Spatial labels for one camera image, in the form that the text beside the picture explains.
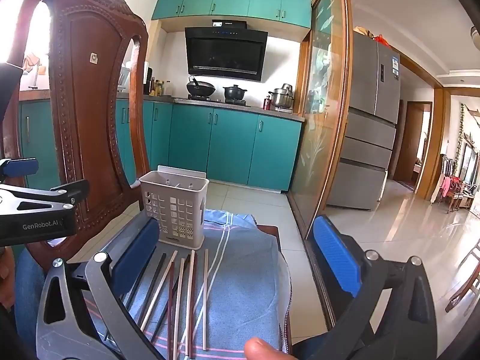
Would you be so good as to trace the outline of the person left hand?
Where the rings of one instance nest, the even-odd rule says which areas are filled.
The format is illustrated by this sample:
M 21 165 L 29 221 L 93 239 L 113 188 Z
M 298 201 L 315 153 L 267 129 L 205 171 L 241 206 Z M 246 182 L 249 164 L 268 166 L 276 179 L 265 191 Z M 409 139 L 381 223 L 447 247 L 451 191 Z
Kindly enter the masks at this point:
M 0 275 L 0 301 L 10 310 L 15 303 L 15 256 L 11 248 L 5 248 L 1 255 Z

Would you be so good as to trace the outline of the person right hand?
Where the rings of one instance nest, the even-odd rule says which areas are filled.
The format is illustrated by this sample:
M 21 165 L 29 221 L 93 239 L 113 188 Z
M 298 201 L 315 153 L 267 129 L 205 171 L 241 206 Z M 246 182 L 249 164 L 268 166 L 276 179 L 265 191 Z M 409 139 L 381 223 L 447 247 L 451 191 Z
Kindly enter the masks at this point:
M 266 341 L 253 337 L 244 345 L 247 360 L 296 360 L 295 357 L 273 348 Z

